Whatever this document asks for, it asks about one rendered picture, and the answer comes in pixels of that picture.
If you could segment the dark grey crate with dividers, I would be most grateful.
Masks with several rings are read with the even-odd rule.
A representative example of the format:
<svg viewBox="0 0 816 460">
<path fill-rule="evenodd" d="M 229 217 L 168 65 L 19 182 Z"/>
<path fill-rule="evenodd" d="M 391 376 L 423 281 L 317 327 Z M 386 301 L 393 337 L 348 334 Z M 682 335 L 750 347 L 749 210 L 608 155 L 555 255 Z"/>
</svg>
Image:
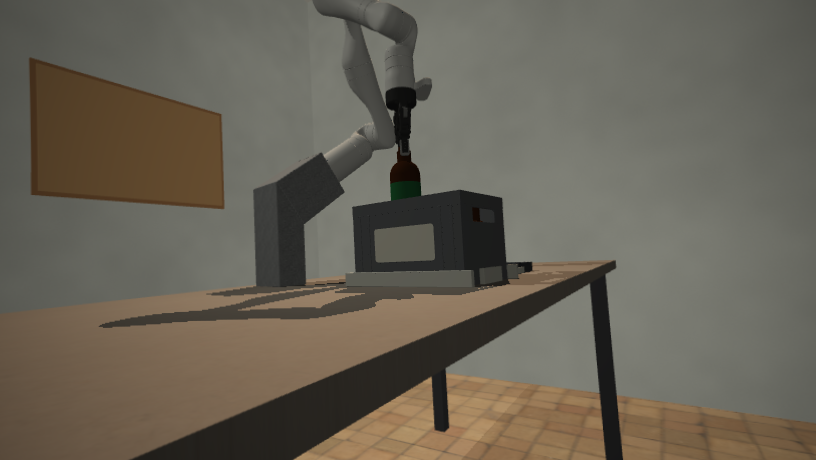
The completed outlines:
<svg viewBox="0 0 816 460">
<path fill-rule="evenodd" d="M 474 270 L 478 285 L 479 268 L 502 266 L 508 279 L 502 198 L 454 190 L 368 204 L 354 251 L 355 273 Z"/>
</svg>

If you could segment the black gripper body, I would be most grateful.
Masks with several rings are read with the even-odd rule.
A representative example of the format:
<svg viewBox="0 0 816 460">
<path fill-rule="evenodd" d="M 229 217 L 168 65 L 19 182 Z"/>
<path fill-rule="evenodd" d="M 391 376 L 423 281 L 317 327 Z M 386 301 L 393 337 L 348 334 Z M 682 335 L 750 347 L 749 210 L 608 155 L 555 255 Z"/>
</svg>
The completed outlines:
<svg viewBox="0 0 816 460">
<path fill-rule="evenodd" d="M 402 106 L 413 109 L 416 106 L 416 91 L 409 87 L 395 87 L 386 91 L 386 107 L 398 112 L 398 122 L 400 125 L 400 112 Z M 407 107 L 408 105 L 408 107 Z"/>
</svg>

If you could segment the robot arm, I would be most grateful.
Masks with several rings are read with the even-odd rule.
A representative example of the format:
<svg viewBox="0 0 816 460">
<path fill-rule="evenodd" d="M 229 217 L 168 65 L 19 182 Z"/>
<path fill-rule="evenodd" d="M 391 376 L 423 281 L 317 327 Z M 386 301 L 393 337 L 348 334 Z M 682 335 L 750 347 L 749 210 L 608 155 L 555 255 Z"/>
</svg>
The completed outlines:
<svg viewBox="0 0 816 460">
<path fill-rule="evenodd" d="M 398 45 L 385 51 L 385 93 L 391 88 L 409 87 L 416 91 L 418 101 L 425 101 L 431 92 L 432 80 L 426 77 L 415 82 L 413 53 L 418 28 L 409 13 L 379 0 L 312 1 L 320 14 L 345 19 L 342 67 L 350 88 L 366 105 L 373 120 L 324 155 L 341 182 L 366 163 L 373 151 L 392 148 L 396 143 L 394 125 L 378 85 L 361 25 Z"/>
</svg>

